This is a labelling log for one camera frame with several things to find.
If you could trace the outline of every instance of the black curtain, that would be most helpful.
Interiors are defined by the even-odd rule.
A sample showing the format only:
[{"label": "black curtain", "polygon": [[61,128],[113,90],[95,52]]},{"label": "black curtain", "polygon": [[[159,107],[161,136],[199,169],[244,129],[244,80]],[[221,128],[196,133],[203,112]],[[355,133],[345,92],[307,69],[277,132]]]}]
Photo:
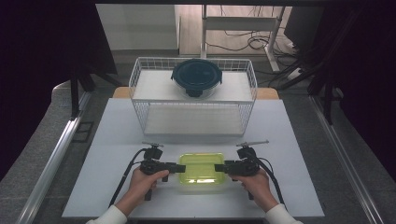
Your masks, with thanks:
[{"label": "black curtain", "polygon": [[346,116],[396,180],[396,6],[369,3],[335,57]]},{"label": "black curtain", "polygon": [[71,73],[116,74],[94,4],[20,1],[0,7],[0,177],[18,158]]}]

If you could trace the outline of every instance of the finger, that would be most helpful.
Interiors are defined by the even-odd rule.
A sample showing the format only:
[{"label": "finger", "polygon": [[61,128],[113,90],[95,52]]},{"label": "finger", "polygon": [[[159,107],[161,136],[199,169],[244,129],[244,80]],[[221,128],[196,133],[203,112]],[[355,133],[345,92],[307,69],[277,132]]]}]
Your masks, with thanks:
[{"label": "finger", "polygon": [[155,173],[154,175],[150,175],[149,177],[152,181],[155,181],[157,179],[166,177],[167,175],[169,175],[169,171],[163,170],[163,171],[159,171],[159,172]]},{"label": "finger", "polygon": [[234,180],[239,180],[241,182],[244,182],[244,180],[246,179],[245,176],[241,176],[241,175],[228,175],[231,179]]}]

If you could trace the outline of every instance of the metal rail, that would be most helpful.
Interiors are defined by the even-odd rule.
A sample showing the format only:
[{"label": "metal rail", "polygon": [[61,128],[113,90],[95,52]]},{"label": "metal rail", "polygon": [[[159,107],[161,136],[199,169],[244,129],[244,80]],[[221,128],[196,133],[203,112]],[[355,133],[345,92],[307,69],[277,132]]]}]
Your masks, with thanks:
[{"label": "metal rail", "polygon": [[20,216],[16,223],[32,223],[35,219],[38,209],[47,194],[47,191],[52,183],[53,177],[55,177],[58,171],[59,165],[64,158],[64,153],[66,152],[73,135],[81,121],[82,115],[84,114],[84,109],[91,98],[91,94],[84,92],[79,101],[79,112],[74,120],[69,120],[64,128],[55,149],[53,149],[49,161],[44,168],[41,176],[35,183],[35,188],[30,194],[25,206],[21,210]]},{"label": "metal rail", "polygon": [[312,105],[314,106],[320,123],[323,126],[323,129],[329,140],[332,143],[332,147],[334,149],[335,154],[338,157],[338,160],[341,162],[341,165],[346,173],[346,176],[355,190],[355,193],[361,203],[361,207],[364,210],[367,218],[369,219],[370,223],[379,224],[384,223],[382,217],[380,216],[378,209],[376,208],[375,202],[370,195],[368,189],[364,186],[361,178],[358,175],[355,167],[352,164],[352,161],[347,155],[347,152],[341,143],[340,139],[338,138],[337,132],[335,131],[332,125],[329,125],[327,120],[325,119],[323,113],[323,108],[321,107],[320,102],[318,101],[318,97],[310,96],[309,99],[311,100]]}]

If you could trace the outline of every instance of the controller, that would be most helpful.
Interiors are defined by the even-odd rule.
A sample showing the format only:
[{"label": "controller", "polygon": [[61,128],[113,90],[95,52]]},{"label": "controller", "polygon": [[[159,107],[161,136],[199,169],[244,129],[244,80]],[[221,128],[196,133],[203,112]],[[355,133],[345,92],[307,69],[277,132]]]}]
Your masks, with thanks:
[{"label": "controller", "polygon": [[[175,162],[160,162],[158,161],[163,154],[163,152],[158,149],[158,147],[163,147],[162,145],[156,143],[146,143],[150,144],[151,148],[146,148],[145,154],[143,156],[144,160],[140,163],[140,170],[145,175],[154,175],[162,170],[168,170],[169,174],[174,173],[185,173],[186,166],[179,165]],[[163,177],[163,182],[168,182],[168,176]],[[145,195],[145,201],[151,200],[152,190],[149,189]]]},{"label": "controller", "polygon": [[[245,142],[238,144],[238,147],[242,147],[236,151],[241,161],[224,161],[224,164],[215,164],[215,171],[223,172],[224,174],[229,175],[254,176],[259,172],[260,165],[249,157],[256,157],[256,152],[254,151],[253,147],[249,146],[263,143],[268,143],[268,140],[264,142]],[[250,192],[247,193],[248,198],[253,200],[253,195]]]},{"label": "controller", "polygon": [[[253,176],[259,172],[260,166],[254,161],[224,161],[224,164],[215,164],[216,172],[229,175]],[[253,195],[248,191],[248,198],[253,200]]]}]

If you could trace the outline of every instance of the white sleeve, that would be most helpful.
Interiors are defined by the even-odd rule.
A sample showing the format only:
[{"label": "white sleeve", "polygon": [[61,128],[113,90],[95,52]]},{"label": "white sleeve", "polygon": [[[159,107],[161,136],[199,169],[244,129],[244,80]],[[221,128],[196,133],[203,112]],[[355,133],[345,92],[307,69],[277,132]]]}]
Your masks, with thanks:
[{"label": "white sleeve", "polygon": [[265,218],[271,224],[303,224],[300,221],[296,221],[296,219],[286,211],[285,205],[281,203],[271,208],[271,210],[265,214]]},{"label": "white sleeve", "polygon": [[114,205],[111,205],[105,213],[96,220],[90,220],[87,224],[125,224],[126,216]]}]

